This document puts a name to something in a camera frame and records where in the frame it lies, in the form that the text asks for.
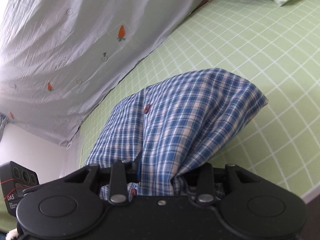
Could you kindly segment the blue plaid shirt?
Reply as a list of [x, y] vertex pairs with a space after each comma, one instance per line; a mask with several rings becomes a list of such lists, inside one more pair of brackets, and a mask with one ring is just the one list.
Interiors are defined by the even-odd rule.
[[224, 69], [176, 75], [118, 102], [86, 164], [141, 155], [139, 195], [185, 193], [182, 175], [207, 161], [267, 105], [253, 83]]

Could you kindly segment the grey carrot print fabric cover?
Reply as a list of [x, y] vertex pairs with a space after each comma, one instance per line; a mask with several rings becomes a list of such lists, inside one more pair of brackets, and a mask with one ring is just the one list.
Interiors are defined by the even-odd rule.
[[66, 145], [203, 0], [1, 0], [1, 114]]

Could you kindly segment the green grid bed sheet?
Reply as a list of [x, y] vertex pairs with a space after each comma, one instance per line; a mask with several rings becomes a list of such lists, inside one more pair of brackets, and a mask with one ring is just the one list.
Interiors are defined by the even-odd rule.
[[254, 83], [268, 105], [212, 159], [235, 163], [301, 196], [319, 195], [319, 0], [211, 0], [134, 68], [60, 147], [8, 124], [1, 163], [47, 182], [86, 162], [112, 108], [171, 76], [218, 67]]

